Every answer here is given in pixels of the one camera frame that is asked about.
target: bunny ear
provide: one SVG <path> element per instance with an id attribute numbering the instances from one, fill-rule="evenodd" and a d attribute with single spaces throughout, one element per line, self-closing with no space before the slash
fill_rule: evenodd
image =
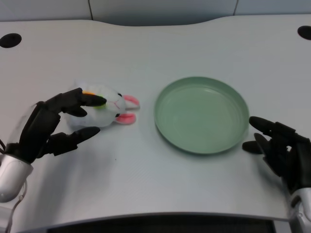
<path id="1" fill-rule="evenodd" d="M 139 100 L 134 96 L 124 95 L 126 109 L 139 108 Z"/>
<path id="2" fill-rule="evenodd" d="M 124 125 L 133 124 L 136 121 L 134 113 L 124 113 L 115 119 L 116 122 Z"/>

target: plush toy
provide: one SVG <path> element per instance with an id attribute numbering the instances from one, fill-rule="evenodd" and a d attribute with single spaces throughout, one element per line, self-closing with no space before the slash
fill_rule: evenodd
<path id="1" fill-rule="evenodd" d="M 71 126 L 97 126 L 105 127 L 113 121 L 120 124 L 132 124 L 136 121 L 134 113 L 126 110 L 139 108 L 139 101 L 129 95 L 122 95 L 114 89 L 98 84 L 75 83 L 71 89 L 82 88 L 83 93 L 101 96 L 107 100 L 99 107 L 83 107 L 87 111 L 85 117 L 68 115 L 67 122 Z"/>

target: white table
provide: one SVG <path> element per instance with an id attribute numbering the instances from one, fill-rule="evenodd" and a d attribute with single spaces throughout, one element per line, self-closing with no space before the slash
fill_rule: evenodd
<path id="1" fill-rule="evenodd" d="M 242 144 L 202 157 L 178 151 L 157 133 L 153 105 L 174 80 L 212 77 L 240 92 L 252 116 L 311 137 L 311 41 L 296 32 L 310 22 L 311 15 L 165 27 L 0 23 L 0 36 L 22 36 L 17 47 L 0 48 L 3 141 L 28 106 L 67 91 L 75 79 L 107 84 L 141 103 L 135 124 L 113 125 L 74 152 L 36 160 L 12 232 L 159 212 L 287 219 L 281 181 L 262 156 Z M 70 132 L 65 121 L 60 131 Z"/>

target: green plate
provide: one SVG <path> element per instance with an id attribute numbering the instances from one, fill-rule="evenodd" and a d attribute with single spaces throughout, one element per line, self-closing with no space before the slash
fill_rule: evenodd
<path id="1" fill-rule="evenodd" d="M 155 124 L 175 146 L 210 154 L 240 142 L 249 112 L 241 95 L 210 78 L 190 77 L 168 85 L 155 103 Z"/>

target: gray wall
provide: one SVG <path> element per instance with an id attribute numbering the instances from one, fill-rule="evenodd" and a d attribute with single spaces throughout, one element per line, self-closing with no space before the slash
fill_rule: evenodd
<path id="1" fill-rule="evenodd" d="M 311 0 L 90 0 L 94 20 L 176 25 L 234 15 L 310 14 Z M 91 19 L 88 0 L 0 0 L 0 21 Z"/>

